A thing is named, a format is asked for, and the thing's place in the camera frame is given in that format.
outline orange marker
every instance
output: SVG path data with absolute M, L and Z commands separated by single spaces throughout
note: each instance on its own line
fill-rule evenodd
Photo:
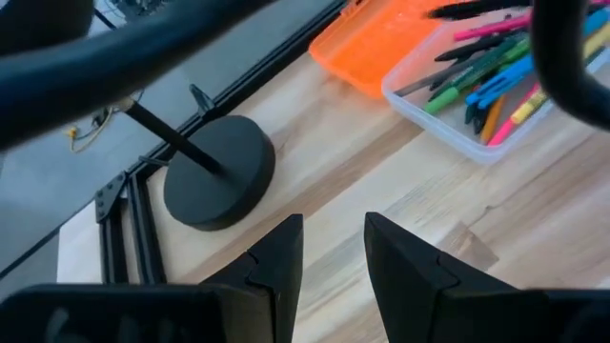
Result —
M 502 113 L 502 108 L 504 107 L 504 101 L 506 101 L 506 94 L 502 95 L 489 110 L 489 115 L 485 121 L 485 126 L 483 127 L 483 131 L 480 133 L 481 144 L 487 145 L 487 142 L 492 139 L 492 135 L 494 135 L 496 125 L 499 121 L 499 116 Z
M 527 92 L 527 95 L 521 101 L 521 104 L 518 106 L 517 110 L 502 124 L 498 132 L 494 135 L 491 141 L 489 141 L 488 147 L 498 146 L 502 144 L 502 142 L 508 137 L 514 127 L 521 124 L 525 121 L 532 113 L 542 106 L 542 103 L 546 100 L 539 99 L 544 95 L 544 92 L 540 89 L 540 84 L 537 83 L 534 87 Z

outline black metal frame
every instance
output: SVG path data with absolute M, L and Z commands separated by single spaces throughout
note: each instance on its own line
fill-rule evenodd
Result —
M 178 132 L 184 137 L 189 137 L 207 123 L 231 112 L 303 54 L 311 41 L 335 20 L 344 6 L 345 0 L 334 1 L 214 100 L 192 86 L 191 91 L 200 109 L 177 129 Z M 131 212 L 140 282 L 149 285 L 167 282 L 151 211 L 147 180 L 163 167 L 174 153 L 175 150 L 167 143 L 157 145 L 96 193 L 96 219 L 100 227 L 104 283 L 129 282 L 121 224 L 122 203 L 124 202 L 127 202 L 127 207 Z

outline yellow highlighter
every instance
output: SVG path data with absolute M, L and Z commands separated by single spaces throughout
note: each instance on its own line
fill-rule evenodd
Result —
M 525 119 L 532 115 L 532 113 L 542 107 L 547 99 L 548 97 L 546 96 L 546 93 L 542 90 L 542 88 L 539 88 L 534 94 L 532 94 L 532 96 L 530 96 L 529 99 L 527 99 L 527 101 L 521 104 L 521 106 L 519 106 L 518 109 L 511 114 L 511 121 L 517 125 L 521 124 L 525 121 Z
M 608 39 L 610 39 L 610 24 L 604 25 L 603 28 L 587 39 L 583 49 L 584 58 L 588 60 L 591 59 L 591 57 L 595 57 L 596 52 L 603 47 Z M 496 132 L 494 137 L 487 144 L 488 146 L 498 146 L 502 144 L 515 126 L 523 123 L 530 115 L 542 107 L 546 100 L 548 100 L 548 96 L 539 85 L 535 85 L 534 89 L 528 93 L 526 98 L 527 100 L 511 114 L 510 118 L 506 120 L 502 126 L 500 126 L 498 132 Z

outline clear plastic container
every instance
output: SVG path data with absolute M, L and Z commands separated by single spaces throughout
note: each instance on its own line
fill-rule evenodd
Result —
M 466 105 L 463 98 L 439 114 L 432 115 L 422 109 L 432 95 L 427 87 L 405 97 L 395 95 L 394 91 L 434 72 L 448 68 L 451 62 L 438 63 L 434 61 L 435 57 L 459 45 L 472 42 L 470 40 L 456 44 L 453 40 L 454 32 L 501 20 L 505 14 L 506 12 L 496 12 L 491 15 L 444 24 L 406 58 L 402 59 L 386 75 L 382 83 L 383 93 L 396 111 L 476 162 L 486 165 L 499 161 L 502 156 L 511 150 L 527 132 L 547 115 L 549 110 L 553 108 L 553 103 L 547 101 L 528 120 L 515 128 L 502 144 L 488 147 L 479 143 L 472 125 L 464 124 Z M 597 71 L 608 61 L 609 57 L 610 53 L 605 50 L 589 64 L 587 69 L 589 72 Z M 501 125 L 510 116 L 523 96 L 532 89 L 534 82 L 535 77 L 531 75 L 508 93 L 498 125 Z

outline orange pencil case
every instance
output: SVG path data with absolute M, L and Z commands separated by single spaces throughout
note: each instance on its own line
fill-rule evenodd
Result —
M 447 0 L 353 0 L 310 45 L 314 60 L 373 98 L 381 80 L 440 25 L 424 13 Z

